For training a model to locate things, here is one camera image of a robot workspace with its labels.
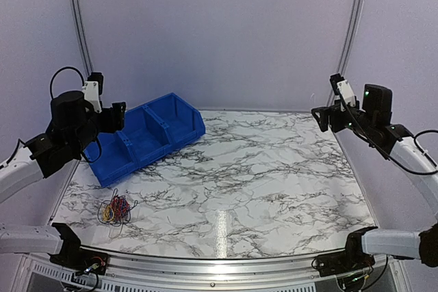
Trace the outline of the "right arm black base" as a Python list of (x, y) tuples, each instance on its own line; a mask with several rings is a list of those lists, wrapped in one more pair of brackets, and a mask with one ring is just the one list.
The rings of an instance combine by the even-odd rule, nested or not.
[(317, 270), (321, 277), (370, 269), (375, 264), (375, 260), (372, 255), (363, 251), (361, 238), (374, 229), (377, 227), (369, 226), (349, 233), (343, 250), (316, 256), (312, 260), (312, 268)]

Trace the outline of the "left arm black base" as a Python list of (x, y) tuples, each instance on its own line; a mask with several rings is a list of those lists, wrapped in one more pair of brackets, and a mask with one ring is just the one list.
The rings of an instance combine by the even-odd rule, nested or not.
[(97, 265), (96, 269), (92, 268), (90, 271), (98, 275), (105, 274), (108, 254), (82, 248), (80, 238), (67, 224), (52, 223), (52, 227), (59, 232), (62, 245), (57, 254), (50, 255), (51, 263), (74, 269), (80, 274), (84, 274), (87, 268)]

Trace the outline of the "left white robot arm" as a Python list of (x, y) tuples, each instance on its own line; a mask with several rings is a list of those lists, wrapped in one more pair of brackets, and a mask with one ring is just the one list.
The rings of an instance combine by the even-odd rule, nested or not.
[[(74, 159), (81, 159), (87, 146), (100, 133), (115, 133), (125, 126), (126, 104), (113, 103), (97, 110), (99, 101), (89, 101), (82, 91), (68, 91), (51, 100), (51, 121), (45, 133), (18, 148), (1, 164), (1, 200), (49, 178)], [(60, 255), (72, 268), (86, 263), (86, 252), (64, 236), (67, 226), (1, 225), (1, 253), (46, 253)]]

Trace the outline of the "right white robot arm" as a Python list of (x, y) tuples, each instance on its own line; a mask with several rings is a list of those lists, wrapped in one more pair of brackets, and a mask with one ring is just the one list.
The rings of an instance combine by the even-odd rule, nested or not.
[[(338, 100), (328, 107), (311, 110), (321, 131), (351, 130), (376, 149), (384, 159), (401, 169), (421, 193), (433, 213), (437, 212), (437, 162), (422, 148), (417, 136), (404, 125), (391, 123), (392, 91), (379, 85), (364, 87), (358, 102), (350, 84), (332, 84)], [(398, 259), (417, 259), (428, 267), (437, 266), (437, 226), (421, 232), (387, 230), (375, 226), (350, 233), (339, 264), (353, 270), (365, 258), (385, 254)]]

